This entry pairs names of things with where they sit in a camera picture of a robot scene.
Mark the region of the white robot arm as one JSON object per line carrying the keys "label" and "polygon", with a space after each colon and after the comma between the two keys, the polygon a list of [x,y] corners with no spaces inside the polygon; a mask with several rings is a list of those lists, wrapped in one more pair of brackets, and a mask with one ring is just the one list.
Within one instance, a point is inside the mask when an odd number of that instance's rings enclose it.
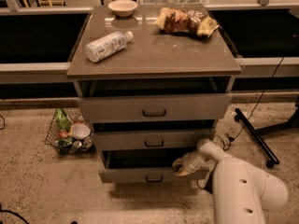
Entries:
{"label": "white robot arm", "polygon": [[265,210],[279,210],[289,199],[285,183],[240,160],[209,139],[173,162],[177,176],[190,175],[208,161],[216,162],[212,176],[215,224],[265,224]]}

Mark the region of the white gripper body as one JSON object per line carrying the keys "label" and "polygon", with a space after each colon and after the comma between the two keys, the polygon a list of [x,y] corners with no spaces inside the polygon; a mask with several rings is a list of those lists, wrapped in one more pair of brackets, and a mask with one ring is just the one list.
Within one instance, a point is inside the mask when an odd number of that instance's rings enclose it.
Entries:
{"label": "white gripper body", "polygon": [[199,152],[194,151],[184,155],[181,161],[183,171],[187,174],[191,174],[199,170],[206,163],[206,158]]}

